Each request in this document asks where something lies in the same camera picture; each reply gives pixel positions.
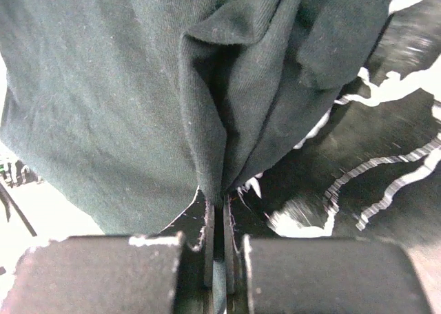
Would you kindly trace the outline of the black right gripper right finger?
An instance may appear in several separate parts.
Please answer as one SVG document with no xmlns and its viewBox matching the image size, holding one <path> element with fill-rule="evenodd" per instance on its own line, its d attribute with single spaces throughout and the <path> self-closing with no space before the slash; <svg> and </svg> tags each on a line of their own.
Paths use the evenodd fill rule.
<svg viewBox="0 0 441 314">
<path fill-rule="evenodd" d="M 430 313 L 409 256 L 364 238 L 282 238 L 225 198 L 228 313 Z"/>
</svg>

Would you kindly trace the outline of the black t shirt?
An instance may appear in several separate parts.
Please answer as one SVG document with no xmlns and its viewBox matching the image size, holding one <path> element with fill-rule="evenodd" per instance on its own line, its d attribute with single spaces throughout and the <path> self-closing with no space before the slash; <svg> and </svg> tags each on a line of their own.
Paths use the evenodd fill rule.
<svg viewBox="0 0 441 314">
<path fill-rule="evenodd" d="M 1 0 L 1 141 L 106 233 L 156 233 L 289 153 L 392 0 Z"/>
</svg>

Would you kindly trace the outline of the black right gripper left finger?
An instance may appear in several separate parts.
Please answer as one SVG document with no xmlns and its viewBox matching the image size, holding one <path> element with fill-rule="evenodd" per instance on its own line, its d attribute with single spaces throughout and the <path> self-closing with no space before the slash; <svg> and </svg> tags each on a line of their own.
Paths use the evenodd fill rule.
<svg viewBox="0 0 441 314">
<path fill-rule="evenodd" d="M 212 313 L 214 207 L 197 191 L 156 235 L 35 237 L 2 313 Z"/>
</svg>

